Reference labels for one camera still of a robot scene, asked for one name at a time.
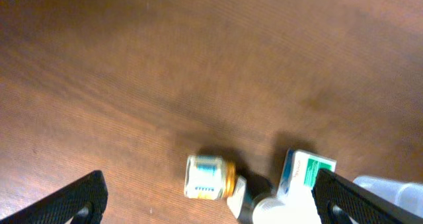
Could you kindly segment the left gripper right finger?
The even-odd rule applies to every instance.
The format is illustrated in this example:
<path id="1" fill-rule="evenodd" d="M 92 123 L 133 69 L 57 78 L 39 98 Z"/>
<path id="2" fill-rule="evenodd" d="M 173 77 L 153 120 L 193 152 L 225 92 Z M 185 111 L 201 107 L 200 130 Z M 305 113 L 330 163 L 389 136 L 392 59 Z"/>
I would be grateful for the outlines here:
<path id="1" fill-rule="evenodd" d="M 359 187 L 336 173 L 321 169 L 312 189 L 322 223 L 419 224 L 422 218 Z"/>

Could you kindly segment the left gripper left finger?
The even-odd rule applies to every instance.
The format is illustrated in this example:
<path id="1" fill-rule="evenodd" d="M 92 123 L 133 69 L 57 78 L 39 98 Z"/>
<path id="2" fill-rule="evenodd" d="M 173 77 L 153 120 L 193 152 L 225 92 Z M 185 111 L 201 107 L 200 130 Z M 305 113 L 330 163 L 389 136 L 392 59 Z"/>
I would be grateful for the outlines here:
<path id="1" fill-rule="evenodd" d="M 94 170 L 1 222 L 100 223 L 107 201 L 108 190 L 103 173 Z"/>

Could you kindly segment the white green medicine box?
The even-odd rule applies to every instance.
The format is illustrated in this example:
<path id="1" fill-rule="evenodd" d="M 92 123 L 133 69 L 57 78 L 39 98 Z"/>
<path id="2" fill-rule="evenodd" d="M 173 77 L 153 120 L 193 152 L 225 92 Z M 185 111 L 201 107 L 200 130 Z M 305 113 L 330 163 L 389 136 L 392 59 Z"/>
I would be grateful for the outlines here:
<path id="1" fill-rule="evenodd" d="M 335 171 L 336 161 L 300 149 L 288 149 L 276 196 L 285 204 L 288 223 L 316 223 L 321 219 L 312 195 L 318 172 Z"/>

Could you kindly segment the dark bottle white cap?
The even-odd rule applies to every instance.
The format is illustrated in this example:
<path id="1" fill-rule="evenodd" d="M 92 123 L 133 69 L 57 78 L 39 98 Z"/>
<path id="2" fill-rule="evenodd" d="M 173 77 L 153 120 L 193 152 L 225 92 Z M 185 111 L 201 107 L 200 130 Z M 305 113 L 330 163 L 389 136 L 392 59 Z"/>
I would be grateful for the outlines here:
<path id="1" fill-rule="evenodd" d="M 273 184 L 259 174 L 238 175 L 227 206 L 238 223 L 281 223 L 287 211 Z"/>

